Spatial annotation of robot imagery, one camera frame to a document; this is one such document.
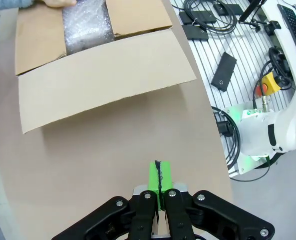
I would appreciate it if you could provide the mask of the person's left hand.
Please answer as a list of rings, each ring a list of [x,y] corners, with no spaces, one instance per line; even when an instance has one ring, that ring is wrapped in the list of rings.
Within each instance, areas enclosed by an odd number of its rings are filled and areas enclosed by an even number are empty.
[[[42,2],[51,8],[71,7],[77,3],[76,0],[42,0]]]

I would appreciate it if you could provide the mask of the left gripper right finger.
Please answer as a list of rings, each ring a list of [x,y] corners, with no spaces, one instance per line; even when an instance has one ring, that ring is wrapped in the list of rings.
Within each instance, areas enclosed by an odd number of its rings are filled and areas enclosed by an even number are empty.
[[[160,162],[160,198],[174,240],[194,239],[194,228],[218,240],[270,240],[275,234],[271,223],[207,190],[191,195],[175,188],[170,164],[164,161]]]

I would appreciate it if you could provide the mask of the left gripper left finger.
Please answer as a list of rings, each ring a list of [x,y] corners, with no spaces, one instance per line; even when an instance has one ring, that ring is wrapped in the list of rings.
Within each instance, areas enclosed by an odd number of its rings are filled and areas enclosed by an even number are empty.
[[[116,240],[125,234],[129,240],[149,240],[154,221],[161,210],[161,162],[149,166],[147,189],[127,200],[115,196],[77,221],[54,240]]]

